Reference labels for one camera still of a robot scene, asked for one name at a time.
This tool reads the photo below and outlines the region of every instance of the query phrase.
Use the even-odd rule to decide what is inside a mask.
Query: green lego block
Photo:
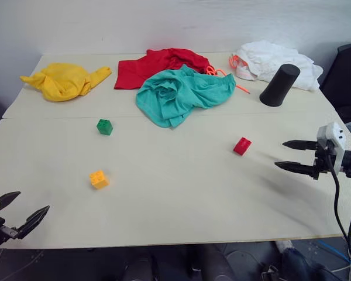
[[[109,120],[100,119],[96,127],[103,135],[109,136],[113,131],[112,123]]]

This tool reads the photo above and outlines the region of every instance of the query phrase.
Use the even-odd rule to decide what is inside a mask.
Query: white table
[[[117,79],[119,60],[138,59],[144,54],[137,55],[65,55],[43,56],[34,72],[40,71],[50,63],[65,62],[83,66],[93,72],[101,66],[109,66],[113,73],[100,85],[91,90],[86,96],[71,101],[46,101],[41,92],[26,85],[19,93],[15,102],[8,108],[4,118],[76,118],[76,117],[119,117],[144,116],[135,105],[137,90],[114,90]],[[233,72],[228,64],[229,53],[203,53],[215,68],[221,68],[227,73]],[[222,115],[222,114],[252,114],[273,112],[331,112],[333,106],[320,92],[302,91],[292,88],[282,106],[267,107],[259,100],[259,95],[267,83],[263,81],[246,81],[236,78],[239,85],[246,87],[251,94],[235,90],[229,102],[207,111],[195,111],[193,114]]]
[[[115,71],[113,62],[105,61],[118,57],[123,58],[45,56],[39,64],[69,61],[89,71],[105,64]],[[0,215],[8,225],[19,226],[38,208],[51,209],[24,240],[4,247],[340,235],[331,175],[321,174],[316,181],[274,165],[277,160],[313,162],[313,152],[286,148],[281,145],[285,141],[315,140],[318,128],[331,121],[347,130],[320,92],[291,90],[282,107],[270,108],[257,99],[266,83],[239,80],[252,95],[236,90],[225,104],[195,111],[179,127],[168,129],[155,126],[135,107],[134,91],[114,91],[114,82],[110,77],[86,97],[61,103],[44,101],[39,92],[25,89],[7,110],[5,118],[10,119],[0,122],[0,195],[22,194]],[[98,133],[100,118],[112,121],[111,136]],[[242,136],[253,142],[243,157],[232,152]],[[111,185],[94,190],[88,175],[99,169]],[[339,179],[340,217],[347,226],[351,179],[344,174]]]

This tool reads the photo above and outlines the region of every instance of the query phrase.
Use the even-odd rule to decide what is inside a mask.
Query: red lego block
[[[246,138],[242,138],[239,140],[239,142],[236,144],[234,147],[234,151],[238,153],[239,155],[245,154],[246,150],[248,147],[251,145],[251,141],[249,141]]]

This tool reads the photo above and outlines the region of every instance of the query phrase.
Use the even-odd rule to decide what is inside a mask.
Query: white cloth
[[[247,66],[241,61],[238,63],[236,75],[239,78],[270,82],[282,64],[290,63],[300,69],[293,87],[315,91],[320,86],[317,78],[323,72],[322,67],[314,65],[313,60],[295,49],[262,40],[242,45],[236,54],[247,63]]]

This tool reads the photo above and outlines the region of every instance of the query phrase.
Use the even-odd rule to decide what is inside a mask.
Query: black plastic cup
[[[270,107],[279,107],[300,74],[292,64],[283,64],[277,70],[269,85],[260,95],[260,101]]]

